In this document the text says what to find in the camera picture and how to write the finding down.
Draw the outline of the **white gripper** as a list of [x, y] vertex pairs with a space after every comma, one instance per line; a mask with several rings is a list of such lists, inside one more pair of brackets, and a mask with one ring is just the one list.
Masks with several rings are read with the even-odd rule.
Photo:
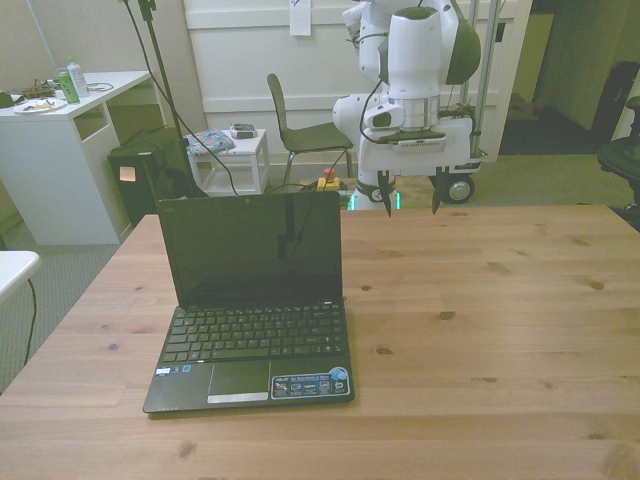
[[448, 191], [449, 168], [470, 160], [470, 134], [472, 120], [446, 118], [436, 125], [440, 137], [397, 140], [391, 143], [372, 143], [361, 138], [359, 170], [377, 172], [382, 202], [389, 217], [392, 216], [391, 194], [394, 180], [390, 171], [402, 175], [434, 175], [431, 177], [434, 193], [432, 213], [439, 209]]

